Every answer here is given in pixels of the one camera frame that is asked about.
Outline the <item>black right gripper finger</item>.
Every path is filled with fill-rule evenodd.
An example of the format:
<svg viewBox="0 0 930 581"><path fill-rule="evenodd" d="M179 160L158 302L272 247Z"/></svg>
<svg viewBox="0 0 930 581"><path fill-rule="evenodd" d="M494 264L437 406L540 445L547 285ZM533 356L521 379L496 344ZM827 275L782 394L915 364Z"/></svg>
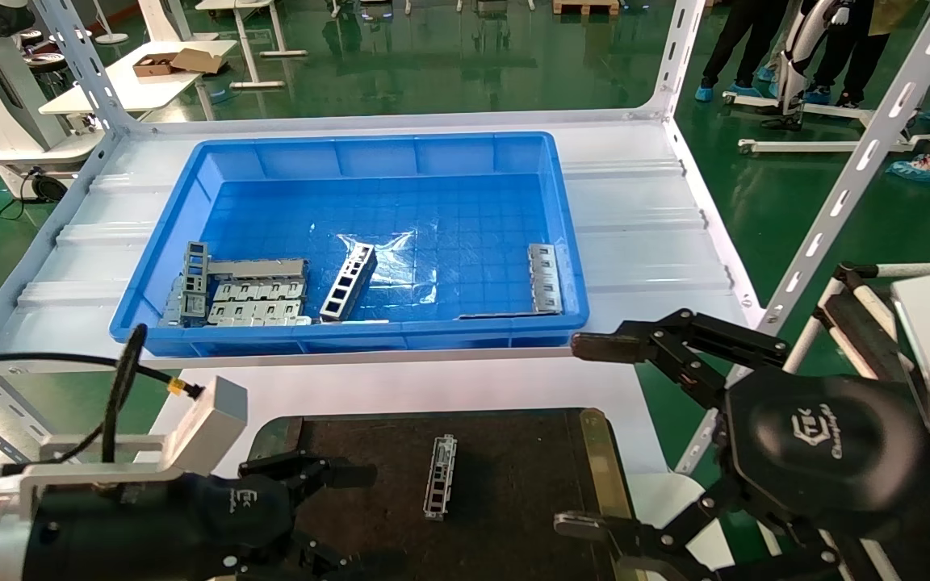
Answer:
<svg viewBox="0 0 930 581"><path fill-rule="evenodd" d="M782 367L789 343L752 328L682 308L657 321L624 320L613 333L576 333L576 359L635 365L651 363L702 408L720 408L726 376L703 354L757 369Z"/></svg>
<svg viewBox="0 0 930 581"><path fill-rule="evenodd" d="M802 541L798 548L771 558L712 570L688 545L723 512L738 507L744 491L730 477L721 478L665 527L594 512L558 512L554 530L560 536L605 543L622 569L650 571L664 580L819 580L838 571L840 555L822 538Z"/></svg>

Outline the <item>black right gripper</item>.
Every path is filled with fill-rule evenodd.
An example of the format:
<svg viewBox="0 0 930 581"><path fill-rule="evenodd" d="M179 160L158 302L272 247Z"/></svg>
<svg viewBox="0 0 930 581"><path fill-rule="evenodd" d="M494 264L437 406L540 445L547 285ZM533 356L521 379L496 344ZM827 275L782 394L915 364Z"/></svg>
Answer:
<svg viewBox="0 0 930 581"><path fill-rule="evenodd" d="M854 537L897 532L930 451L900 386L768 368L724 397L731 462L775 512Z"/></svg>

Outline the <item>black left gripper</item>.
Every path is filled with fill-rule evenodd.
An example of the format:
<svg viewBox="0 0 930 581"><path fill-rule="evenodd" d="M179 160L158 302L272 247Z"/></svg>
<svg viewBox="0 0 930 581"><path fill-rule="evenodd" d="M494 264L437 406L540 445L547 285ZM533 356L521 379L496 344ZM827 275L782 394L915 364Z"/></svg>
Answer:
<svg viewBox="0 0 930 581"><path fill-rule="evenodd" d="M114 489L52 486L33 518L36 580L392 580L402 550L343 554L294 538L294 505L366 488L377 467L308 451L248 460L243 479L185 474Z"/></svg>

